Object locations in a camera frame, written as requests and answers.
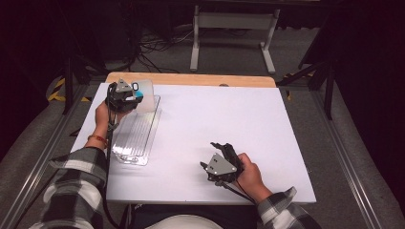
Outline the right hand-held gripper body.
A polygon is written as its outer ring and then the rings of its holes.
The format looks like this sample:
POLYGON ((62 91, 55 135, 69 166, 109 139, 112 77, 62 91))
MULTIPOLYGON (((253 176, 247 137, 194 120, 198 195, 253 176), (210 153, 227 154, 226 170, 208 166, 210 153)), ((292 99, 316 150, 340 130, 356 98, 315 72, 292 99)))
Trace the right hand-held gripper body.
POLYGON ((211 157, 205 171, 208 174, 208 180, 222 185, 236 181, 243 170, 242 162, 236 155, 233 146, 229 144, 226 152, 222 152, 221 155, 215 153, 211 157))

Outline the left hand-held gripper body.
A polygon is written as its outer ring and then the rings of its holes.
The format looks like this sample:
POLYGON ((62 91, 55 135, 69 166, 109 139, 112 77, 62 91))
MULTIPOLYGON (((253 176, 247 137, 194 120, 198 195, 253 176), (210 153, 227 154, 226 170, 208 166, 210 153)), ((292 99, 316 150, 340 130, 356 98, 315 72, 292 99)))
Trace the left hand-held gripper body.
POLYGON ((132 95, 133 88, 123 79, 120 79, 108 86, 105 103, 113 112, 126 113, 134 109, 135 101, 129 100, 132 95))

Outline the clear plastic blister package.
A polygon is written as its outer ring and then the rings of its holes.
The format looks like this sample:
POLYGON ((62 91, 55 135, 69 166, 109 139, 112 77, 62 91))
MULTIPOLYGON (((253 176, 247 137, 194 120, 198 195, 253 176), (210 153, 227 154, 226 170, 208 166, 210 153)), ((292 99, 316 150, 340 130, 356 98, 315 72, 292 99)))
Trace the clear plastic blister package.
POLYGON ((160 114, 160 96, 155 95, 153 112, 140 114, 133 110, 121 119, 114 131, 112 147, 118 162, 140 166, 148 163, 160 114))

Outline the person's left hand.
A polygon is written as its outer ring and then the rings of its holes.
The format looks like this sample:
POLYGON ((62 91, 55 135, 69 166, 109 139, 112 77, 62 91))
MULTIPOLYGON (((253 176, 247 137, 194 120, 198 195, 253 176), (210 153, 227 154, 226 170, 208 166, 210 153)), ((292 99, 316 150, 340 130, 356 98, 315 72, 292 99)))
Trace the person's left hand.
POLYGON ((125 114, 123 113, 109 112, 107 105, 101 102, 96 108, 94 135, 105 137, 108 132, 109 120, 112 119, 114 122, 119 123, 124 117, 125 114))

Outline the person's right hand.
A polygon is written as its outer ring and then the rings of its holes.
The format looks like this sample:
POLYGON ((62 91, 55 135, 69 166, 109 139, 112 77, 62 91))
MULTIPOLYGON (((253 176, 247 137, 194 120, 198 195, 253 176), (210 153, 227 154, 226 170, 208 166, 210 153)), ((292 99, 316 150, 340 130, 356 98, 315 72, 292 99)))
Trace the person's right hand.
POLYGON ((244 170, 239 175, 237 187, 249 195, 256 203, 272 195, 272 192, 264 185, 261 172, 256 163, 253 163, 246 153, 241 153, 238 158, 243 164, 244 170))

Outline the white board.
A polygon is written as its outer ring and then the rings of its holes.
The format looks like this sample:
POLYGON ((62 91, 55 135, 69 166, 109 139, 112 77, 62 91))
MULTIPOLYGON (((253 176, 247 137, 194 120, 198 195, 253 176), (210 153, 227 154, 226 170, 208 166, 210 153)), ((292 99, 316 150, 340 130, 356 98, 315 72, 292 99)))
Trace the white board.
POLYGON ((276 88, 158 85, 160 120, 144 166, 113 160, 107 199, 154 204, 237 204, 245 199, 208 180, 202 165, 215 143, 247 153, 275 192, 294 187, 298 203, 316 197, 276 88))

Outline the black metal stand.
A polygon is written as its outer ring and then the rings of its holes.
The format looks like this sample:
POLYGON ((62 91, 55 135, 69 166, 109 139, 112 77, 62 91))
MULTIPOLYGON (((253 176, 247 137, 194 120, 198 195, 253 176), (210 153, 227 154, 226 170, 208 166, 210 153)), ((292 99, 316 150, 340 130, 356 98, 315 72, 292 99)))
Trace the black metal stand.
POLYGON ((95 62, 78 54, 68 54, 64 63, 64 78, 65 78, 65 108, 63 114, 66 115, 74 105, 74 79, 80 85, 88 85, 90 83, 91 67, 96 75, 107 75, 109 71, 105 67, 97 65, 95 62))
POLYGON ((331 103, 333 84, 335 78, 335 64, 333 60, 323 61, 312 64, 297 73, 288 73, 281 81, 276 83, 277 86, 286 86, 292 82, 303 78, 306 75, 312 74, 312 77, 307 83, 310 91, 318 91, 323 84, 326 84, 325 97, 324 97, 324 112, 328 120, 332 120, 331 116, 331 103))

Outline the wooden table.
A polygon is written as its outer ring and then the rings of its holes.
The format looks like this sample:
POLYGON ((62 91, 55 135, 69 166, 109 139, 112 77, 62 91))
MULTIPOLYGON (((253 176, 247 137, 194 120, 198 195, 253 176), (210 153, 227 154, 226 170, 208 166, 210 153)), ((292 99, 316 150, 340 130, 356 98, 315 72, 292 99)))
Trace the wooden table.
POLYGON ((228 87, 275 88, 276 83, 269 76, 193 74, 193 73, 109 73, 107 83, 123 79, 126 82, 150 79, 155 85, 194 85, 228 87))

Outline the white rounded object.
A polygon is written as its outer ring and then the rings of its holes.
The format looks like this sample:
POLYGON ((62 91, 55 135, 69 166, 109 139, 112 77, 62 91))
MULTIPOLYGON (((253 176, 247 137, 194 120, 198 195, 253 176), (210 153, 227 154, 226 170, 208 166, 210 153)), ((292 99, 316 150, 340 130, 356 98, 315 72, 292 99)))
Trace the white rounded object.
POLYGON ((216 222, 200 216, 176 215, 163 219, 145 229, 223 229, 216 222))

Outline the white metal stand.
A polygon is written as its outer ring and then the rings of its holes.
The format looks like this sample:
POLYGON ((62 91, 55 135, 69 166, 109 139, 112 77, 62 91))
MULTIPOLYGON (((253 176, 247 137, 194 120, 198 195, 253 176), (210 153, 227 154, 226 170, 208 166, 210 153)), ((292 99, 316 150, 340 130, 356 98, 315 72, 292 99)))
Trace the white metal stand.
POLYGON ((190 59, 190 71, 196 72, 199 65, 200 29, 241 29, 266 31, 266 39, 260 43, 267 71, 275 74, 275 66, 269 47, 279 19, 280 10, 271 14, 202 12, 198 6, 194 9, 193 47, 190 59))

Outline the aluminium rail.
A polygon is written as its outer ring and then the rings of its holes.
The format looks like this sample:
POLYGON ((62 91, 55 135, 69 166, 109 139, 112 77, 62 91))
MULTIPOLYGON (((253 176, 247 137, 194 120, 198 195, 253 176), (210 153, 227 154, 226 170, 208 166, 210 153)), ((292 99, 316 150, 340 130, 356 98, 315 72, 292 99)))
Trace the aluminium rail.
POLYGON ((71 108, 66 114, 62 114, 58 119, 55 128, 50 136, 50 139, 45 145, 45 148, 39 154, 39 159, 35 162, 31 172, 25 180, 24 185, 19 191, 10 210, 6 214, 3 221, 0 223, 0 229, 14 229, 29 210, 29 205, 35 202, 32 196, 47 168, 48 160, 53 157, 53 153, 60 142, 63 132, 68 126, 77 106, 80 104, 82 96, 88 89, 87 85, 79 85, 74 92, 74 100, 71 108))
POLYGON ((327 117, 324 111, 324 103, 321 94, 318 92, 311 92, 310 95, 312 97, 312 100, 314 101, 317 112, 321 115, 323 123, 327 128, 333 146, 336 150, 339 164, 342 168, 347 182, 349 183, 354 199, 359 207, 359 210, 366 222, 368 229, 382 229, 381 223, 370 203, 364 186, 360 181, 358 174, 354 170, 340 134, 335 128, 333 121, 327 117))

